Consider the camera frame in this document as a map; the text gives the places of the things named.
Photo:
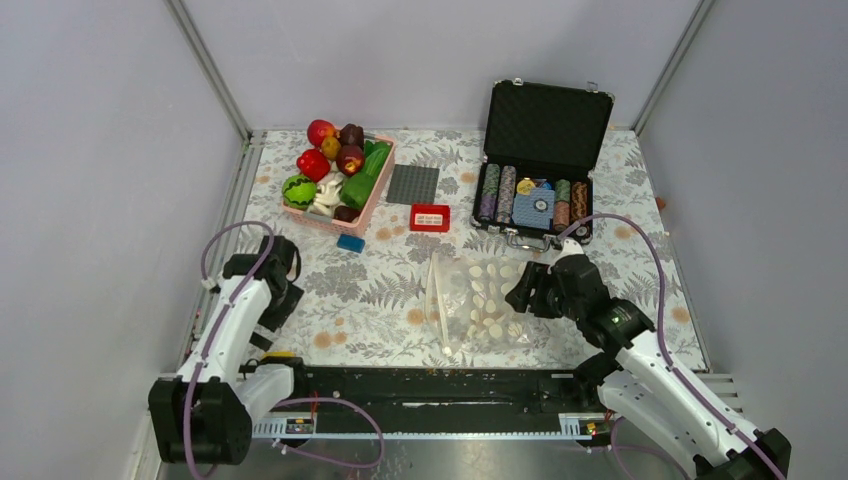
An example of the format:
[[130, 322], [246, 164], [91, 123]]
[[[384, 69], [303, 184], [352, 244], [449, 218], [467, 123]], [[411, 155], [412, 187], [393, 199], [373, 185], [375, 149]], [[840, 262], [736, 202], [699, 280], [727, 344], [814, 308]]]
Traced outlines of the clear zip top bag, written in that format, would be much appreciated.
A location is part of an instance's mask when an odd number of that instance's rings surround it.
[[488, 354], [532, 346], [529, 316], [506, 302], [524, 263], [434, 253], [425, 285], [425, 319], [447, 356]]

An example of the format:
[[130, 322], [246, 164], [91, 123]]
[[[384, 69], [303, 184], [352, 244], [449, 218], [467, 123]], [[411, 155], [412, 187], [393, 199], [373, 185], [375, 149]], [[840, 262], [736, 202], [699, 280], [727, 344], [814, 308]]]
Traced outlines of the red bell pepper toy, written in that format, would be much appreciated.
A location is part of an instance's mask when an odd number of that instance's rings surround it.
[[331, 171], [329, 160], [317, 148], [305, 150], [297, 158], [296, 166], [314, 183], [319, 183]]

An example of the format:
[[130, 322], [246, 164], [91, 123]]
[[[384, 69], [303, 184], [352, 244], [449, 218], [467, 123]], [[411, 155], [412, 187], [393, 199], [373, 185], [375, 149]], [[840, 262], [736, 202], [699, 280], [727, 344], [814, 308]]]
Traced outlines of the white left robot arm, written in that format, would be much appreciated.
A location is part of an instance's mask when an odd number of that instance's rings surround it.
[[196, 346], [177, 373], [159, 378], [148, 394], [158, 452], [166, 463], [238, 465], [249, 450], [254, 424], [278, 403], [296, 411], [310, 385], [287, 366], [260, 366], [239, 381], [248, 346], [269, 350], [256, 333], [280, 328], [303, 295], [298, 248], [283, 236], [265, 236], [258, 252], [234, 254], [204, 286], [215, 294]]

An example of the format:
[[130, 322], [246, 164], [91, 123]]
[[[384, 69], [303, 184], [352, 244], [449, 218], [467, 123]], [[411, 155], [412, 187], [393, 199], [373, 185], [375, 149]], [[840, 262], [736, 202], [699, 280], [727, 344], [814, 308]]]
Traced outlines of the green watermelon toy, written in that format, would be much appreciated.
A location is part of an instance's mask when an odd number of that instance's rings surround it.
[[305, 211], [315, 199], [317, 184], [308, 176], [297, 174], [283, 182], [281, 192], [285, 206]]

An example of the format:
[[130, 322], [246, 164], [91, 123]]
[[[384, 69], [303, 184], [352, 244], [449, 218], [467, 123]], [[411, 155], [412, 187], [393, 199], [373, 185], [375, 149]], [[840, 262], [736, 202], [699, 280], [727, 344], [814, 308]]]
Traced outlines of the dark red apple toy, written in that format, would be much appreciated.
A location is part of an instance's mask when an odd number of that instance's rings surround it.
[[336, 155], [336, 166], [338, 170], [352, 177], [360, 172], [365, 165], [364, 151], [358, 145], [343, 145]]

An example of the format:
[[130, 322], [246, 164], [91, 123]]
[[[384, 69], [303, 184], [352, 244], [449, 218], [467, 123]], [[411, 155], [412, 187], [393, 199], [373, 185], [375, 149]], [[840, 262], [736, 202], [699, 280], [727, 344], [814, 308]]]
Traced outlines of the yellow lemon toy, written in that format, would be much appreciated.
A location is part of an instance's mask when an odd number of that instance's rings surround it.
[[325, 137], [320, 145], [322, 154], [331, 162], [334, 162], [342, 145], [337, 137], [329, 135]]

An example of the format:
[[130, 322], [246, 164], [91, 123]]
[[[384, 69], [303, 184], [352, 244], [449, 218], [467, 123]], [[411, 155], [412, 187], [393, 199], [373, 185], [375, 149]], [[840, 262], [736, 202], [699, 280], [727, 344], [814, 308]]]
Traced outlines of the dark purple plum toy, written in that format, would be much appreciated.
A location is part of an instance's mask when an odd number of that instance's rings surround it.
[[355, 145], [360, 149], [364, 149], [365, 134], [362, 126], [348, 123], [341, 128], [337, 134], [337, 138], [342, 146]]

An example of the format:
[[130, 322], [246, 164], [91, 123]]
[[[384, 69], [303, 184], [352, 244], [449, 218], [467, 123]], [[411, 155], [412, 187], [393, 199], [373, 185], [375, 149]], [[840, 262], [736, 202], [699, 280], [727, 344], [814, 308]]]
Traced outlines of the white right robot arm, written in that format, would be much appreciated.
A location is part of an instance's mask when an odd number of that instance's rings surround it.
[[598, 354], [575, 371], [575, 402], [605, 407], [639, 428], [688, 479], [785, 479], [791, 444], [731, 408], [660, 347], [659, 328], [629, 300], [615, 298], [584, 254], [552, 265], [527, 263], [505, 296], [519, 313], [575, 322]]

